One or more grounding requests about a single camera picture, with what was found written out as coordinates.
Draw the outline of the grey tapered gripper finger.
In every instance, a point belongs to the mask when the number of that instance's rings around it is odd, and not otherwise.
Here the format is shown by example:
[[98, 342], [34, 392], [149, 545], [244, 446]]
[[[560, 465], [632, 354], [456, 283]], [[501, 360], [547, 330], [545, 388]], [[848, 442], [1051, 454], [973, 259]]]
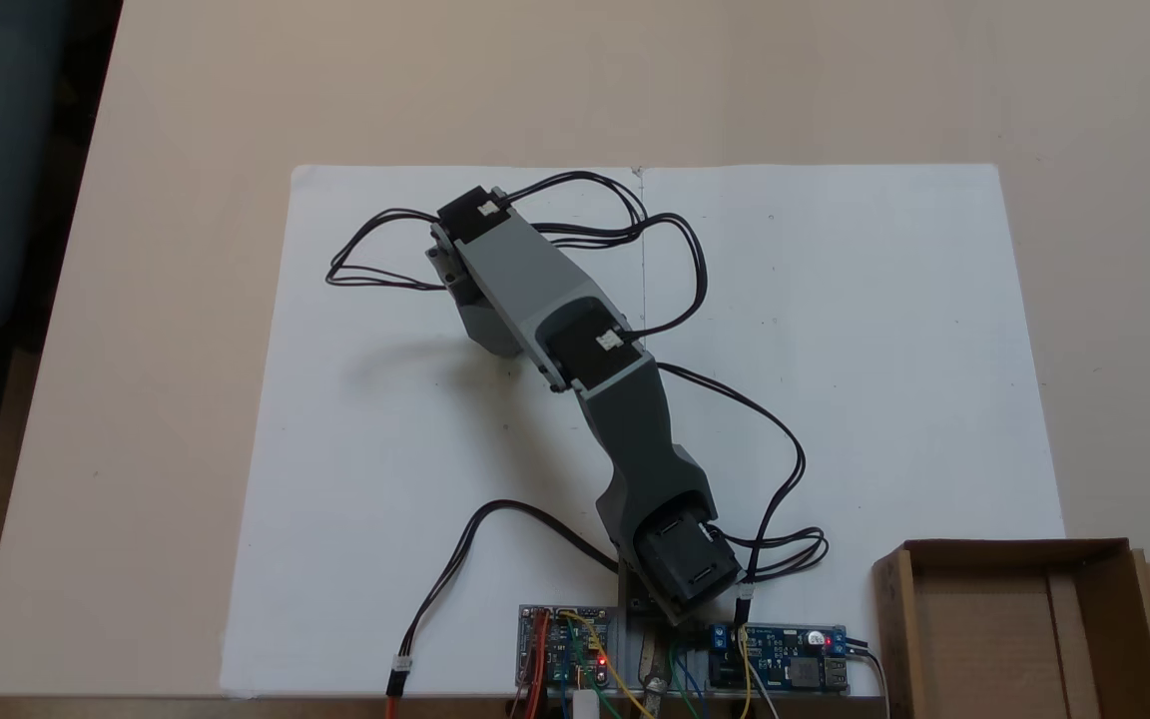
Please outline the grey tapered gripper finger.
[[485, 296], [476, 297], [469, 303], [457, 304], [457, 309], [469, 339], [485, 349], [489, 354], [523, 355], [523, 346]]

